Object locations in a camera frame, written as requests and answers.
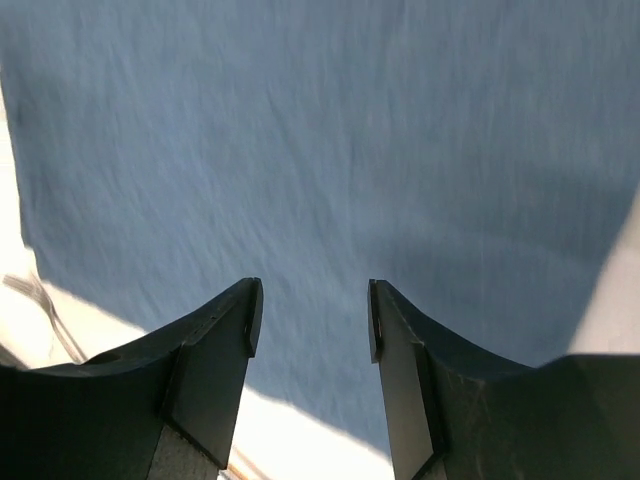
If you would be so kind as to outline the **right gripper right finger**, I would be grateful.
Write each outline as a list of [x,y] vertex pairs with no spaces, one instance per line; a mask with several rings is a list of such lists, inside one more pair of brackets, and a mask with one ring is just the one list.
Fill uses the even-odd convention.
[[371,281],[368,298],[397,478],[638,477],[637,356],[531,368],[439,324],[387,281]]

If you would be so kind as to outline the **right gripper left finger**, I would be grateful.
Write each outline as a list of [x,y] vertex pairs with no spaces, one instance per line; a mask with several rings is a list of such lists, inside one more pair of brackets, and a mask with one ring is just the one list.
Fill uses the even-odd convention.
[[82,364],[1,369],[5,479],[213,479],[228,465],[263,287]]

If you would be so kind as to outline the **blue cloth napkin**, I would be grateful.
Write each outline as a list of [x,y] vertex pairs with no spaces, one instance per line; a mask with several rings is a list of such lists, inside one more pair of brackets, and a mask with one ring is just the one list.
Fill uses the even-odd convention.
[[635,1],[5,1],[41,276],[153,330],[244,277],[248,384],[386,450],[367,284],[528,365],[639,182]]

